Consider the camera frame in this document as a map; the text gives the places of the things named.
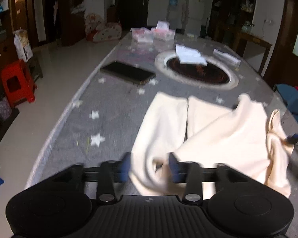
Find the white refrigerator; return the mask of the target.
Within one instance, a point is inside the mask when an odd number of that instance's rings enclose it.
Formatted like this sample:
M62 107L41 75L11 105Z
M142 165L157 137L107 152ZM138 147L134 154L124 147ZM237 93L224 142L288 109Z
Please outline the white refrigerator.
M185 34L199 36L204 16L205 0L186 0L184 28Z

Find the polka dot kids sofa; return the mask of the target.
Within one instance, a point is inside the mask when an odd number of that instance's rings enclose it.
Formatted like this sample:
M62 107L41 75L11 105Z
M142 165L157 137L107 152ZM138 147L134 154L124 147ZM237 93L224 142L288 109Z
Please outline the polka dot kids sofa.
M119 40L122 37L120 23L106 23L100 15L90 13L85 18L86 40L90 42L105 42Z

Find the blue sofa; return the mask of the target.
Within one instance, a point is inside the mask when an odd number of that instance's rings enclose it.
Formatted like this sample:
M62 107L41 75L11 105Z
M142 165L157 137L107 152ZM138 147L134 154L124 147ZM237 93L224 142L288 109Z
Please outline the blue sofa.
M287 84L277 84L273 90L279 94L286 108L298 123L298 88Z

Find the red plastic stool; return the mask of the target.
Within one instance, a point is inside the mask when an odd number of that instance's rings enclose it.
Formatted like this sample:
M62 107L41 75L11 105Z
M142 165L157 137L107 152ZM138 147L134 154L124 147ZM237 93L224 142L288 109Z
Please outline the red plastic stool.
M5 66L1 71L1 80L11 107L24 99L29 103L35 101L34 91L37 86L22 59Z

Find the white tissue box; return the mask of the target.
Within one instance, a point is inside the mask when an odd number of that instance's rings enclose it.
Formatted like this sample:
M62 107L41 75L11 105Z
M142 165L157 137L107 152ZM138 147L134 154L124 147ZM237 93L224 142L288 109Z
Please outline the white tissue box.
M140 44L152 44L154 40L153 33L147 28L131 28L131 34L134 41Z

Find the white paper bag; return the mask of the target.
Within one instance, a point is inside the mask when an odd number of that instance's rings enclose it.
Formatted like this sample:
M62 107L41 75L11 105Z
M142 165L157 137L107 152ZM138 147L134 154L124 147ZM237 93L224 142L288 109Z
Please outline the white paper bag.
M19 59L28 62L33 57L33 51L26 30L20 29L14 32L14 45Z

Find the pink tissue box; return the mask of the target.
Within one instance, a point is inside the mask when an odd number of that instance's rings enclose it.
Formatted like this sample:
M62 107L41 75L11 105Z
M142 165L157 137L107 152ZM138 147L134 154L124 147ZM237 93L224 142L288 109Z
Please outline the pink tissue box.
M175 31L169 28L169 22L158 21L156 27L151 28L154 38L162 41L170 41L175 38Z

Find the cream sweater garment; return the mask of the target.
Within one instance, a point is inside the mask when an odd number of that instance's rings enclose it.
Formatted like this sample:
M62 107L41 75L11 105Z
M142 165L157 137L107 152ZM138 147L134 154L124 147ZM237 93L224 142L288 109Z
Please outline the cream sweater garment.
M174 153L179 161L206 168L226 164L288 197L286 170L293 149L279 110L267 115L263 104L245 93L229 109L159 92L135 139L129 176L142 195L183 195L184 185L171 180L168 157Z

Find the black tablet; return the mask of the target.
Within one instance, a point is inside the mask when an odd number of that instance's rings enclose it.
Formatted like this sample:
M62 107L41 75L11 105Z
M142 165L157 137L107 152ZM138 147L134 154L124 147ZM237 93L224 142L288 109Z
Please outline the black tablet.
M144 85L156 77L155 72L120 61L114 61L101 67L101 72L137 85Z

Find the small green white packet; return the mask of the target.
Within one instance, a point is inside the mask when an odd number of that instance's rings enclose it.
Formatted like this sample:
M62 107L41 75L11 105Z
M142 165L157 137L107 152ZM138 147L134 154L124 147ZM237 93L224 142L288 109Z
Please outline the small green white packet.
M186 37L191 38L191 39L197 39L199 36L191 34L191 33L187 33Z

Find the grey star-patterned tablecloth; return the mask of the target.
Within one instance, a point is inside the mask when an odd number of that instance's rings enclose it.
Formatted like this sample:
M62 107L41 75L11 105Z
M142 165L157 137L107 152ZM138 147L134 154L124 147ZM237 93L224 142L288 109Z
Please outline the grey star-patterned tablecloth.
M176 45L199 50L229 77L226 84L208 84L179 75L167 67ZM139 45L126 36L101 62L121 61L155 72L138 86L96 68L66 107L40 152L27 186L75 163L88 167L133 152L131 179L124 194L164 194L166 180L156 163L163 162L187 139L203 133L201 154L185 152L187 161L212 167L227 162L252 178L265 180L268 120L279 111L286 135L298 133L298 123L281 96L245 61L234 66L214 55L233 55L226 45L177 35L174 41Z

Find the white folded paper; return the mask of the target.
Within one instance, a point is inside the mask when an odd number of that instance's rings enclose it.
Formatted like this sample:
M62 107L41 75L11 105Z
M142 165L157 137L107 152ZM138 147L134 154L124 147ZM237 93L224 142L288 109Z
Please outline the white folded paper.
M183 45L175 46L176 56L181 64L200 64L207 65L207 61L202 54L196 50Z

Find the water dispenser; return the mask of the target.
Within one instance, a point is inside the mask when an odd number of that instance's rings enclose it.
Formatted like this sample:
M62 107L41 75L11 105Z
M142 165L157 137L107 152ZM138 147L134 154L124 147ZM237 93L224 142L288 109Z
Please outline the water dispenser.
M167 8L167 22L169 22L169 28L176 30L179 20L179 5L178 0L169 0Z

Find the round induction cooktop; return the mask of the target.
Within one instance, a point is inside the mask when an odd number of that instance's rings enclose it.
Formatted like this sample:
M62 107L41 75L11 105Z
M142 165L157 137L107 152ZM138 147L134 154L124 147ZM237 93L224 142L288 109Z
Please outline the round induction cooktop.
M239 79L223 62L206 56L206 65L181 63L174 51L159 53L154 61L157 70L183 84L215 90L236 88Z

